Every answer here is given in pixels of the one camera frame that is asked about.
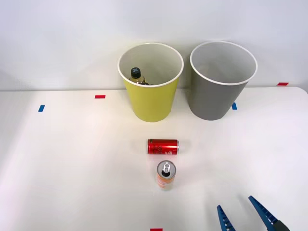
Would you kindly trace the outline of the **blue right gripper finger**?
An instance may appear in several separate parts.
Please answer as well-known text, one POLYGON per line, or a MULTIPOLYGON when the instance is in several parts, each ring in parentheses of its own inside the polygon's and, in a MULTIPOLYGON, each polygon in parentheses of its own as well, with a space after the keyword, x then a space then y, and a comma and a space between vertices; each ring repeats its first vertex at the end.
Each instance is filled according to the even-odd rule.
POLYGON ((217 206, 219 223, 222 231, 235 231, 232 223, 224 213, 222 207, 220 205, 217 206))
POLYGON ((253 196, 249 196, 248 199, 268 231, 290 231, 282 221, 278 220, 273 214, 271 214, 257 199, 253 196))

